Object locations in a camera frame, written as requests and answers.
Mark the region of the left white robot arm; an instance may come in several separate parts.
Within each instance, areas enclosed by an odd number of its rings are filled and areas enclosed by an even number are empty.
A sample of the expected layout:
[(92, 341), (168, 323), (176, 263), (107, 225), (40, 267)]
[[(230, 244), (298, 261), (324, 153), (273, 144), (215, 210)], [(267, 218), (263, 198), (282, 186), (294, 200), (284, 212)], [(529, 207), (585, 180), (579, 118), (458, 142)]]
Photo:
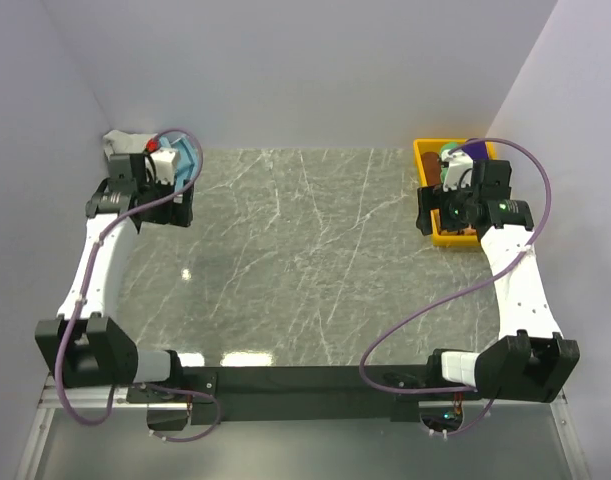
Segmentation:
[(170, 351), (146, 351), (116, 322), (128, 258), (145, 223), (190, 226), (191, 178), (201, 166), (191, 146), (119, 153), (85, 207), (86, 237), (66, 299), (35, 330), (37, 346), (65, 388), (150, 382), (161, 400), (179, 399), (186, 377)]

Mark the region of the brown rolled towel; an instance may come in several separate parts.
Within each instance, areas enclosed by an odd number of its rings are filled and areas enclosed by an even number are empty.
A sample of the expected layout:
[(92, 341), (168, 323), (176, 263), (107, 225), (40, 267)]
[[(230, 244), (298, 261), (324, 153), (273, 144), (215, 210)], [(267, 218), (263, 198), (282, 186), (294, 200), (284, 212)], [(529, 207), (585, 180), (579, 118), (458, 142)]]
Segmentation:
[(442, 183), (442, 164), (439, 154), (432, 151), (422, 153), (421, 163), (426, 179), (426, 185), (440, 185)]

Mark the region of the white towel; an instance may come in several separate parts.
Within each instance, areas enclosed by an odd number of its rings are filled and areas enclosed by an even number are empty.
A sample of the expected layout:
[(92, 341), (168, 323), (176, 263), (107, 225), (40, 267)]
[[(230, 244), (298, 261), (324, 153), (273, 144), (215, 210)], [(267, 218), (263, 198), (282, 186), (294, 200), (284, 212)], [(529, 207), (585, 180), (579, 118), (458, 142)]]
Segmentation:
[(113, 154), (140, 153), (155, 136), (155, 133), (127, 133), (114, 129), (103, 136), (103, 151), (107, 158)]

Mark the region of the purple rolled towel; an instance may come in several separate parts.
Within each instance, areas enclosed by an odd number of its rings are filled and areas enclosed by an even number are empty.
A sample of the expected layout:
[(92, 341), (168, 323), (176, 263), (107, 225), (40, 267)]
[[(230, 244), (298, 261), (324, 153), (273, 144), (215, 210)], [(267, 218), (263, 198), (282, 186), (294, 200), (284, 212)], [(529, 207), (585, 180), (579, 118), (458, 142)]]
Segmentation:
[(473, 161), (489, 160), (490, 155), (485, 142), (467, 143), (461, 148)]

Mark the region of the blue towel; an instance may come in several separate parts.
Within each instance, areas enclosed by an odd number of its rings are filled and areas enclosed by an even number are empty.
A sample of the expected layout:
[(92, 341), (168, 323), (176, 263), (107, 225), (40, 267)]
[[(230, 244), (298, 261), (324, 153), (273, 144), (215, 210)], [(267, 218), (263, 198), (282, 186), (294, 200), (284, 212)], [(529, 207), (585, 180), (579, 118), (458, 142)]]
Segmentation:
[(187, 181), (193, 178), (197, 167), (200, 165), (195, 144), (188, 135), (180, 133), (175, 139), (170, 139), (168, 135), (162, 135), (159, 138), (159, 145), (178, 151), (179, 160), (175, 171), (175, 191), (178, 192)]

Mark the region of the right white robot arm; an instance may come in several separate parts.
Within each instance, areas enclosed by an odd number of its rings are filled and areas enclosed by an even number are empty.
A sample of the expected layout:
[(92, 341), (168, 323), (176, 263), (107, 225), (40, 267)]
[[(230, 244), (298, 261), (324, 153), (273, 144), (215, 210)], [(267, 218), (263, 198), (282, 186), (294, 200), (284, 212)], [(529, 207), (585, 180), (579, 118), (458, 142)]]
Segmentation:
[(428, 359), (425, 387), (446, 399), (460, 384), (482, 397), (550, 403), (580, 359), (576, 341), (564, 339), (546, 299), (535, 250), (529, 205), (511, 199), (511, 165), (445, 154), (443, 181), (418, 191), (417, 228), (476, 232), (492, 274), (499, 310), (497, 341), (480, 353), (436, 350)]

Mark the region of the green rolled towel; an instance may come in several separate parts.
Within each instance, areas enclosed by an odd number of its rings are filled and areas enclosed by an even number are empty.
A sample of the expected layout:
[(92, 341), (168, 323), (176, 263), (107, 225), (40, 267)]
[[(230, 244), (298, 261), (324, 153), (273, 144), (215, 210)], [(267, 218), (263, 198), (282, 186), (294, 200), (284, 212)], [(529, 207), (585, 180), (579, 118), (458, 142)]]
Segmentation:
[(449, 158), (459, 157), (463, 154), (458, 142), (449, 142), (444, 144), (439, 152), (440, 159), (447, 161)]

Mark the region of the yellow plastic bin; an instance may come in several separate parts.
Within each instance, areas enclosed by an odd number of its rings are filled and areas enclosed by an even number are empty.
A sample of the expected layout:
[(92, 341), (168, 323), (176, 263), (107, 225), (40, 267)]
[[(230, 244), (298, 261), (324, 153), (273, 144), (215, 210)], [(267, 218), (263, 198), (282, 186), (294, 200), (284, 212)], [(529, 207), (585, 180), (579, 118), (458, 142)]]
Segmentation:
[[(429, 138), (416, 139), (413, 142), (414, 164), (416, 165), (420, 179), (420, 186), (418, 188), (427, 186), (421, 163), (421, 154), (429, 151), (439, 154), (441, 147), (449, 142), (458, 142), (461, 145), (466, 142), (466, 139)], [(442, 164), (442, 180), (445, 175), (445, 170), (446, 167)], [(472, 195), (472, 186), (469, 188), (446, 192), (445, 209), (447, 210), (449, 227), (447, 231), (438, 232), (436, 229), (436, 222), (439, 219), (439, 215), (437, 212), (432, 213), (432, 226), (434, 227), (434, 231), (428, 236), (431, 237), (432, 243), (435, 246), (454, 248), (477, 248), (480, 246), (475, 228), (463, 222), (463, 214), (465, 213), (464, 204), (471, 199)]]

